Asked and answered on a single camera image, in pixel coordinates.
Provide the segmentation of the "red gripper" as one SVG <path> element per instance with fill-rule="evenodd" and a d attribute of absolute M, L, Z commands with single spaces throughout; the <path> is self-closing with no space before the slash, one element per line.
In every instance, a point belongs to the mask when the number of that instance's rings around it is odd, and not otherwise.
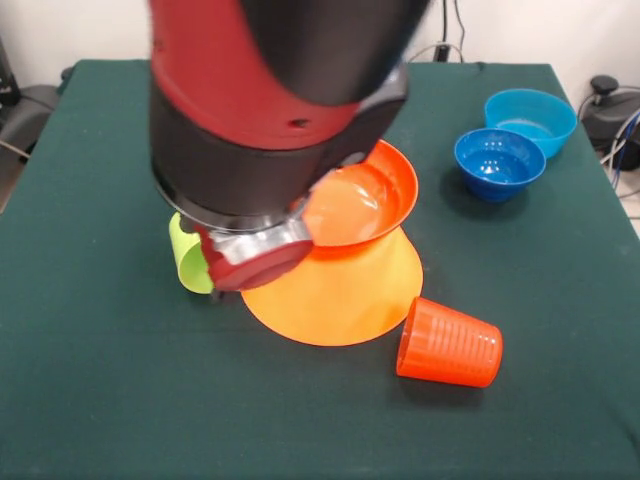
<path fill-rule="evenodd" d="M 300 264 L 313 248 L 306 227 L 229 234 L 197 227 L 196 232 L 207 273 L 219 291 L 245 291 L 270 283 Z"/>

